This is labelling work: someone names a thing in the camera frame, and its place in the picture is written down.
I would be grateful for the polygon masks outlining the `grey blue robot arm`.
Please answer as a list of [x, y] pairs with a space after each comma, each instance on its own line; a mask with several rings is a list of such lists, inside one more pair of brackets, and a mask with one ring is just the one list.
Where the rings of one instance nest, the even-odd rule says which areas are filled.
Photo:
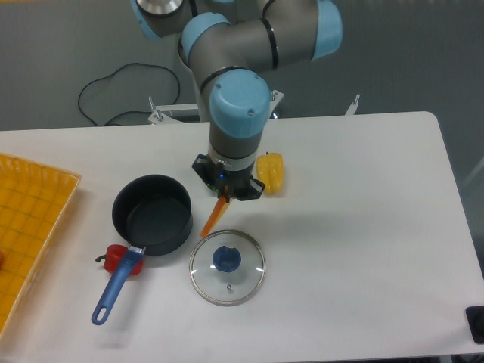
[[343, 21], [331, 1], [260, 1], [260, 16], [239, 21], [235, 1], [133, 1], [148, 37], [179, 34], [179, 56], [190, 69], [209, 150], [194, 171], [226, 200], [255, 200], [264, 184], [252, 170], [271, 114], [262, 73], [334, 53]]

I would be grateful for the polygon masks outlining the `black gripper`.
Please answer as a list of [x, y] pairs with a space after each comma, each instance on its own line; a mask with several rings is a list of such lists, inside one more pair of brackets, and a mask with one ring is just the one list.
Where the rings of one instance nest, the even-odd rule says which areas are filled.
[[192, 164], [192, 169], [202, 179], [203, 183], [227, 200], [256, 200], [265, 190], [265, 184], [253, 177], [252, 162], [240, 170], [229, 170], [222, 162], [214, 163], [209, 155], [199, 154]]

